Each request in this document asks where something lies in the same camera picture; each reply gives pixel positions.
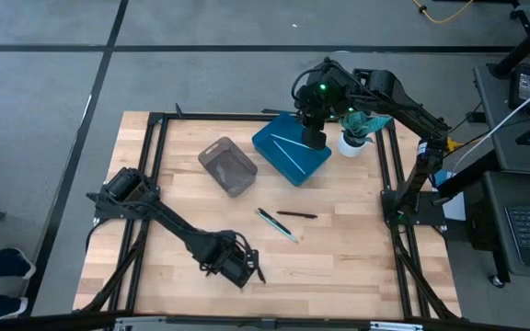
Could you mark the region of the silver metal bracket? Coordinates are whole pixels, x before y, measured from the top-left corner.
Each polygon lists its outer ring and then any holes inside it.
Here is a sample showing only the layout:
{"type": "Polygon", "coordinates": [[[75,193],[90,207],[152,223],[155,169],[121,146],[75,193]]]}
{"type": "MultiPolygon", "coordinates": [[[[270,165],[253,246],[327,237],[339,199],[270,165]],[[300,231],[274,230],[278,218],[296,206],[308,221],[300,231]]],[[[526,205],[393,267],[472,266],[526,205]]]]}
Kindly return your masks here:
{"type": "Polygon", "coordinates": [[[112,331],[133,331],[136,326],[161,325],[167,322],[165,316],[134,316],[117,318],[112,331]]]}
{"type": "Polygon", "coordinates": [[[372,321],[369,326],[370,331],[424,331],[422,325],[386,322],[386,321],[372,321]]]}

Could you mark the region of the snake plant in white pot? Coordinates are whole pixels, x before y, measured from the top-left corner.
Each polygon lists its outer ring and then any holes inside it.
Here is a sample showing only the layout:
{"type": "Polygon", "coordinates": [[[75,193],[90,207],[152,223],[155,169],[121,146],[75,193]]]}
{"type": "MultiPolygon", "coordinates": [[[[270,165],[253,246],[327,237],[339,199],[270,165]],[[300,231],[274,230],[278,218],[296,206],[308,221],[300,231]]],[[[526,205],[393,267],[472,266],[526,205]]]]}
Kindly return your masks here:
{"type": "Polygon", "coordinates": [[[366,144],[374,143],[371,134],[381,131],[391,120],[388,116],[372,117],[362,111],[349,113],[339,120],[342,131],[338,151],[349,158],[360,155],[366,144]]]}

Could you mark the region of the white and blue box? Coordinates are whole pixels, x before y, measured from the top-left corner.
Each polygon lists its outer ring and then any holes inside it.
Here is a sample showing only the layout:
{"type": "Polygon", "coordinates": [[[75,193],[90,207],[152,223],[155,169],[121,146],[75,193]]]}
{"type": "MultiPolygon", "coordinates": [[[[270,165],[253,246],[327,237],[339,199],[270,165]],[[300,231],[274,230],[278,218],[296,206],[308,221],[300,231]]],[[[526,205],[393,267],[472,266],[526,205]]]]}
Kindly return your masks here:
{"type": "MultiPolygon", "coordinates": [[[[439,170],[436,174],[431,176],[432,179],[432,190],[437,191],[439,185],[449,179],[453,173],[447,170],[439,170]]],[[[444,216],[447,219],[465,222],[467,220],[465,210],[465,199],[464,192],[459,192],[451,200],[442,205],[444,210],[444,216]]]]}

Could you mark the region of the dark grey desk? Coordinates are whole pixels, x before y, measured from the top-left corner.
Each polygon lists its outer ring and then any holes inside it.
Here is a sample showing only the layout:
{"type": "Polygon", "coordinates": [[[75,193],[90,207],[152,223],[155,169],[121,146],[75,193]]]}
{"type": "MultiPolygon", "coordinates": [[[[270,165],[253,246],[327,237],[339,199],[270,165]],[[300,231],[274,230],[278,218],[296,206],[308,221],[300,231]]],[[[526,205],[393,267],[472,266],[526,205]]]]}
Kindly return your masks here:
{"type": "MultiPolygon", "coordinates": [[[[475,67],[473,73],[486,122],[493,129],[512,112],[506,104],[510,80],[492,75],[489,64],[475,67]]],[[[530,145],[516,142],[517,138],[528,131],[530,115],[519,110],[490,136],[501,170],[530,173],[530,145]]]]}
{"type": "Polygon", "coordinates": [[[467,234],[472,247],[490,251],[495,273],[505,283],[510,276],[530,277],[514,246],[505,208],[530,206],[530,175],[487,172],[464,192],[467,234]]]}

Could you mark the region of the blue plastic bin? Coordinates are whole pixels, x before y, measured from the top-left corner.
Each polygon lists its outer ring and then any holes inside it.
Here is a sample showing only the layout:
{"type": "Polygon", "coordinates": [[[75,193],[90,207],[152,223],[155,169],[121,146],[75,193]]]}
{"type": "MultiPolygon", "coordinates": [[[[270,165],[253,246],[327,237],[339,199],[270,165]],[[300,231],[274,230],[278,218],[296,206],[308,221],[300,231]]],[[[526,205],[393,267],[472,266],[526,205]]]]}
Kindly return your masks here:
{"type": "Polygon", "coordinates": [[[252,137],[252,142],[257,152],[296,187],[304,184],[330,158],[332,152],[327,146],[322,151],[315,151],[311,148],[306,149],[275,139],[270,136],[270,133],[303,143],[301,138],[303,130],[304,127],[293,116],[283,113],[252,137]],[[274,145],[273,140],[305,170],[305,175],[274,145]]]}

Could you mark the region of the black power brick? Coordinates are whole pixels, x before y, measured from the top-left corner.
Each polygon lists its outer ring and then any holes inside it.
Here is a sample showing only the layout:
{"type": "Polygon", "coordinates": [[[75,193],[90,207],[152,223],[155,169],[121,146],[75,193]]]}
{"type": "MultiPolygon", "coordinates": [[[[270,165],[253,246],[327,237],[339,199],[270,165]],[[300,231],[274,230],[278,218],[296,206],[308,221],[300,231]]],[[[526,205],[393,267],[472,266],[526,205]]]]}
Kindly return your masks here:
{"type": "Polygon", "coordinates": [[[530,64],[518,65],[510,76],[508,105],[515,109],[530,98],[530,64]]]}

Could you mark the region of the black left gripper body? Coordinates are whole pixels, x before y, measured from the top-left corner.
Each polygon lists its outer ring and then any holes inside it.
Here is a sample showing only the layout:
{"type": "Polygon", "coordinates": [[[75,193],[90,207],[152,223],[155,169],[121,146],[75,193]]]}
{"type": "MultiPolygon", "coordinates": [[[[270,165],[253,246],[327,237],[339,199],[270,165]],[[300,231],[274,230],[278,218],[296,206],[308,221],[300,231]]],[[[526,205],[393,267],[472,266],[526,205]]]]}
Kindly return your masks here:
{"type": "Polygon", "coordinates": [[[211,233],[209,238],[207,251],[200,262],[201,271],[217,274],[242,262],[242,246],[236,240],[236,232],[223,230],[211,233]]]}

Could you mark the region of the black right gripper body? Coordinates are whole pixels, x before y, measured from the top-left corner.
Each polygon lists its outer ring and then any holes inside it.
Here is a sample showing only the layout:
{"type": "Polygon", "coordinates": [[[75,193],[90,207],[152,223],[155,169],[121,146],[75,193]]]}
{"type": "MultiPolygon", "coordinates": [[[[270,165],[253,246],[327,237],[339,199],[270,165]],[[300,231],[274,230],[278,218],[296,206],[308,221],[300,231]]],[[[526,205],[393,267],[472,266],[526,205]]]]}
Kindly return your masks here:
{"type": "Polygon", "coordinates": [[[330,106],[324,104],[301,104],[299,114],[305,128],[323,131],[325,122],[334,116],[330,106]]]}

